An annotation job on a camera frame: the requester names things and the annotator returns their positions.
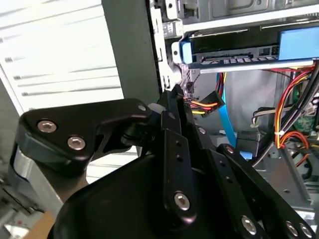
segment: connector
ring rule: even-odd
[[[225,105],[223,99],[221,98],[221,96],[216,92],[213,91],[212,93],[210,93],[208,96],[206,96],[202,101],[200,101],[200,103],[202,104],[212,104],[212,103],[217,103],[216,106],[213,106],[211,108],[211,110],[206,111],[205,114],[201,115],[203,118],[209,116],[212,112],[218,110],[219,108],[221,108],[223,105]]]
[[[238,131],[236,139],[236,150],[252,153],[253,157],[258,154],[261,134],[257,131]]]

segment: circuit board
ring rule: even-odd
[[[314,123],[315,116],[301,116],[294,123],[294,127],[304,135],[310,135],[314,128]]]

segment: silver screw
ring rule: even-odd
[[[190,207],[189,200],[187,196],[185,196],[183,193],[176,193],[174,196],[174,200],[176,205],[183,211],[187,211]]]
[[[294,228],[294,226],[292,225],[291,222],[286,221],[286,225],[288,227],[288,230],[292,233],[292,235],[294,235],[295,237],[298,236],[298,231],[296,230],[296,228]]]
[[[199,127],[198,130],[199,130],[199,132],[201,132],[202,134],[206,134],[206,131],[205,131],[202,127]]]
[[[234,150],[231,147],[227,146],[226,149],[229,153],[234,153]]]
[[[172,112],[168,112],[168,116],[171,117],[173,120],[176,119]]]
[[[251,235],[255,235],[257,233],[255,225],[247,216],[243,215],[243,217],[241,218],[241,223]]]
[[[52,133],[56,131],[56,125],[52,121],[42,120],[38,123],[38,129],[44,133]]]
[[[303,233],[304,233],[307,237],[309,237],[309,238],[312,238],[312,237],[313,237],[313,235],[311,234],[311,232],[309,231],[309,229],[308,229],[304,224],[300,223],[300,228],[301,228],[301,230],[303,231]]]
[[[145,108],[144,106],[142,106],[142,105],[139,105],[139,109],[140,109],[141,111],[146,111],[146,108]]]
[[[85,147],[85,141],[80,137],[72,136],[68,139],[68,146],[74,150],[81,150]]]

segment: gray metal panel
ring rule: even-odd
[[[239,71],[227,73],[225,83],[226,103],[234,130],[251,130],[251,117],[259,107],[274,106],[278,75],[266,71]],[[195,83],[195,97],[205,98],[215,90],[216,74],[201,74]],[[216,134],[223,130],[219,113],[214,112],[206,118],[196,116],[197,123]]]

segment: blue cable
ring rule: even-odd
[[[223,128],[225,130],[226,133],[226,137],[230,143],[231,146],[236,147],[236,135],[233,129],[233,126],[230,122],[228,113],[227,113],[227,106],[226,106],[226,97],[225,97],[225,85],[224,85],[224,89],[223,89],[223,95],[222,95],[222,99],[224,101],[224,105],[219,109],[219,117],[221,119],[221,123],[223,125]]]

